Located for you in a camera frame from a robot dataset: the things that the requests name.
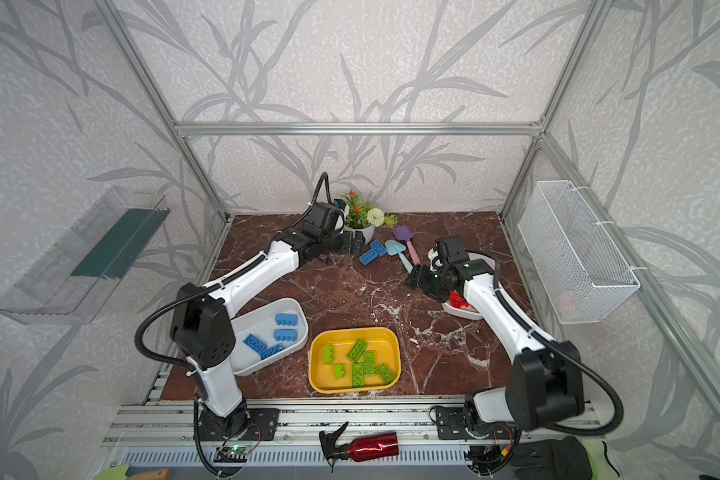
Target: wallpaper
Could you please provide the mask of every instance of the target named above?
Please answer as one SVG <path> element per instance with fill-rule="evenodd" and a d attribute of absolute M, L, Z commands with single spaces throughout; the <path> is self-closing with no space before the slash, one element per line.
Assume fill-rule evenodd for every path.
<path fill-rule="evenodd" d="M 85 475 L 151 380 L 135 328 L 196 280 L 222 228 L 108 34 L 84 27 L 90 9 L 0 2 L 0 296 L 112 186 L 164 193 L 171 213 L 91 324 L 0 314 L 0 480 Z"/>
<path fill-rule="evenodd" d="M 720 2 L 614 4 L 551 131 L 720 364 Z M 720 478 L 720 424 L 636 296 L 599 323 L 554 321 L 516 225 L 533 183 L 556 177 L 537 161 L 510 235 L 547 326 L 622 395 L 620 466 Z"/>
<path fill-rule="evenodd" d="M 614 10 L 552 132 L 720 364 L 720 2 Z"/>
<path fill-rule="evenodd" d="M 559 179 L 552 163 L 538 154 L 505 225 L 544 328 L 558 340 L 572 341 L 584 362 L 607 380 L 624 402 L 624 421 L 607 436 L 616 466 L 624 478 L 691 480 L 702 473 L 720 478 L 720 423 L 637 296 L 631 296 L 602 322 L 558 323 L 518 221 L 535 183 Z M 610 399 L 589 379 L 585 378 L 584 384 L 586 398 L 601 421 L 607 421 L 613 413 Z"/>
<path fill-rule="evenodd" d="M 182 121 L 538 120 L 590 0 L 117 0 Z"/>
<path fill-rule="evenodd" d="M 333 197 L 352 188 L 387 212 L 447 212 L 498 210 L 529 142 L 434 135 L 206 137 L 192 148 L 230 212 L 303 212 L 322 171 Z M 385 150 L 397 161 L 386 161 Z"/>

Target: mesh basket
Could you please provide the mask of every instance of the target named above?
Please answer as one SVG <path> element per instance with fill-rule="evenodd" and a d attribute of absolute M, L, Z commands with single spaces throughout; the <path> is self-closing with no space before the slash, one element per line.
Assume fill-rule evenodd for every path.
<path fill-rule="evenodd" d="M 568 180 L 537 182 L 518 228 L 560 323 L 599 322 L 640 288 Z"/>

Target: purple spatula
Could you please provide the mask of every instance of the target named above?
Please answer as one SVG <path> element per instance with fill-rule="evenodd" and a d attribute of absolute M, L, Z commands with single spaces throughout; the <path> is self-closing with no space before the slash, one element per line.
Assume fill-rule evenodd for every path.
<path fill-rule="evenodd" d="M 413 232 L 411 232 L 411 229 L 405 225 L 400 225 L 393 228 L 392 233 L 394 238 L 408 244 L 408 252 L 411 253 L 411 260 L 413 261 L 413 264 L 421 265 L 422 261 L 418 259 L 418 254 L 416 254 L 416 250 L 413 248 L 413 244 L 411 243 L 411 238 L 413 238 Z"/>

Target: metal grate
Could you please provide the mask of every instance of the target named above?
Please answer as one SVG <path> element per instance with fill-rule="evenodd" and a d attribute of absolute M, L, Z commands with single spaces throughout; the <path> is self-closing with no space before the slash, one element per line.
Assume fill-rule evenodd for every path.
<path fill-rule="evenodd" d="M 518 229 L 561 323 L 599 322 L 640 288 L 603 223 L 567 180 L 537 182 Z"/>
<path fill-rule="evenodd" d="M 464 452 L 468 446 L 400 446 L 400 455 L 396 457 L 376 458 L 353 465 L 466 465 Z M 205 448 L 206 456 L 211 460 L 214 449 Z M 199 466 L 194 447 L 128 447 L 121 464 L 135 467 L 179 467 Z M 213 464 L 229 466 L 230 464 Z M 319 446 L 259 446 L 248 457 L 247 467 L 278 466 L 324 466 L 326 460 Z"/>

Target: yellow tray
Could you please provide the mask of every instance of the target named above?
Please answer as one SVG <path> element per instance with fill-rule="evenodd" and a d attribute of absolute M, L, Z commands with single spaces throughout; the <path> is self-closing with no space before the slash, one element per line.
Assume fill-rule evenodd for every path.
<path fill-rule="evenodd" d="M 394 373 L 394 380 L 385 385 L 378 375 L 366 376 L 365 386 L 361 389 L 352 388 L 352 360 L 347 353 L 357 339 L 368 342 L 366 350 L 376 355 L 376 366 L 386 363 Z M 322 362 L 322 348 L 325 344 L 333 345 L 333 364 Z M 344 365 L 344 378 L 337 380 L 333 375 L 333 366 Z M 388 389 L 400 379 L 400 345 L 398 338 L 388 328 L 372 326 L 365 329 L 327 330 L 320 333 L 309 347 L 309 383 L 320 393 L 362 392 L 364 390 Z"/>

